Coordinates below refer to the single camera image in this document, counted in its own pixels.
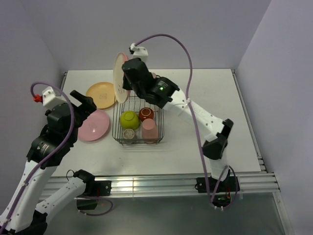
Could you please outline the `orange plastic plate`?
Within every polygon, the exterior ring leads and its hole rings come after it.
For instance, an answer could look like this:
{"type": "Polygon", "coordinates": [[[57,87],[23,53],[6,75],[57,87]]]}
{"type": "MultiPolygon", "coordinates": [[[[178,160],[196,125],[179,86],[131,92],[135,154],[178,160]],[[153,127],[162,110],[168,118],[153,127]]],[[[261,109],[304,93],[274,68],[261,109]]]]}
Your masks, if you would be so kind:
{"type": "Polygon", "coordinates": [[[93,102],[98,109],[110,108],[116,102],[113,83],[110,82],[93,84],[86,91],[86,96],[93,99],[93,102]]]}

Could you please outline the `orange black mug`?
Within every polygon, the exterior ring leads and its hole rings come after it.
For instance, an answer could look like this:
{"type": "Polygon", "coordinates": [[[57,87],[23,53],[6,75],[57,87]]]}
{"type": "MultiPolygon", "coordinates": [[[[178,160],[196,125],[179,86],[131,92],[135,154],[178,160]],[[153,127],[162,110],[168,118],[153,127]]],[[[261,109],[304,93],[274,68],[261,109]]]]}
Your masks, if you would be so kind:
{"type": "Polygon", "coordinates": [[[144,107],[140,109],[138,117],[142,122],[146,119],[154,119],[154,111],[149,107],[144,107]]]}

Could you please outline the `lime green bowl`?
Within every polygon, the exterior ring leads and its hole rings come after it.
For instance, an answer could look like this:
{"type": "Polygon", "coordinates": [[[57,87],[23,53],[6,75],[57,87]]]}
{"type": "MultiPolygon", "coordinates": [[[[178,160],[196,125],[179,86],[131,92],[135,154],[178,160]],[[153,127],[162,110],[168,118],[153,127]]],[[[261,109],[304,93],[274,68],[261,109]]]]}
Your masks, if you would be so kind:
{"type": "Polygon", "coordinates": [[[123,129],[136,130],[140,125],[140,120],[134,111],[125,111],[120,116],[120,125],[123,129]]]}

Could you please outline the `speckled ceramic small cup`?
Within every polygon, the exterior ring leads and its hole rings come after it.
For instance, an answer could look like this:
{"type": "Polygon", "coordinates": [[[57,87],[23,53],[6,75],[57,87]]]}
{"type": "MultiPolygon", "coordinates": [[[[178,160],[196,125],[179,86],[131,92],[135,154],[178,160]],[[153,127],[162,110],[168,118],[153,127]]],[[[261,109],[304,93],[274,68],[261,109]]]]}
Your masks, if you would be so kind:
{"type": "Polygon", "coordinates": [[[125,129],[122,133],[122,137],[126,144],[133,144],[136,142],[136,134],[133,129],[125,129]]]}

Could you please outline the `salmon pink cup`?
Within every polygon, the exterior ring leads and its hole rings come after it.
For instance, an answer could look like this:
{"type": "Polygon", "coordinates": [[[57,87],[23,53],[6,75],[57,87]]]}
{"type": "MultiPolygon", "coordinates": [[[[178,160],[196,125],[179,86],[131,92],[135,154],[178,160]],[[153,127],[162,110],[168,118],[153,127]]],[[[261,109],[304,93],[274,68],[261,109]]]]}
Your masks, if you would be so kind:
{"type": "Polygon", "coordinates": [[[142,122],[142,138],[145,143],[153,144],[158,140],[158,129],[155,121],[151,118],[142,122]]]}

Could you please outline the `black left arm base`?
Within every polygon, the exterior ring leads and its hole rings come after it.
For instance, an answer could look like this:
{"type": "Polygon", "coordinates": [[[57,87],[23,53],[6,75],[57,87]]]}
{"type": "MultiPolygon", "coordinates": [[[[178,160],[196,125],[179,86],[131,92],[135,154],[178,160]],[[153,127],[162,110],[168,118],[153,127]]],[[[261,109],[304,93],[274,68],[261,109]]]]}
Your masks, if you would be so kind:
{"type": "Polygon", "coordinates": [[[111,193],[112,182],[109,180],[105,181],[95,181],[91,189],[88,189],[86,192],[81,194],[76,200],[76,207],[81,211],[91,211],[96,209],[98,206],[99,200],[95,199],[86,199],[85,197],[102,197],[109,196],[111,193]]]}

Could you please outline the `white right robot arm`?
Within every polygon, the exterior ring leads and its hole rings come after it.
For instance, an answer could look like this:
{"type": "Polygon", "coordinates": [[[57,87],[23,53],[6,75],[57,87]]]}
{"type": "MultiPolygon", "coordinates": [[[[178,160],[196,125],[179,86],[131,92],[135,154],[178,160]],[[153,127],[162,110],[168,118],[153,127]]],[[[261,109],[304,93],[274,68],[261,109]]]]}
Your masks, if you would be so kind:
{"type": "Polygon", "coordinates": [[[229,183],[227,177],[230,170],[224,150],[228,145],[233,121],[212,115],[191,101],[170,79],[153,77],[139,58],[126,61],[121,68],[124,89],[133,90],[139,98],[197,126],[197,136],[205,139],[200,147],[210,162],[212,187],[218,191],[224,190],[229,183]]]}

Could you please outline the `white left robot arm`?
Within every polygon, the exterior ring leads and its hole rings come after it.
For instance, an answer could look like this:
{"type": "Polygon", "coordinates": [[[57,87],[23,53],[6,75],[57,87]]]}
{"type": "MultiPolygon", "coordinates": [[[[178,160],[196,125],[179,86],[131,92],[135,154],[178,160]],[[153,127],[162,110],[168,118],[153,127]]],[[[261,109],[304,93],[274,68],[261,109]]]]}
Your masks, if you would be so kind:
{"type": "Polygon", "coordinates": [[[21,181],[0,216],[3,235],[42,235],[50,220],[72,199],[95,191],[95,177],[78,170],[56,193],[39,201],[51,175],[77,141],[78,129],[96,111],[91,97],[77,91],[70,95],[81,104],[72,104],[52,87],[45,89],[42,95],[34,96],[34,100],[47,109],[47,124],[32,142],[21,181]]]}

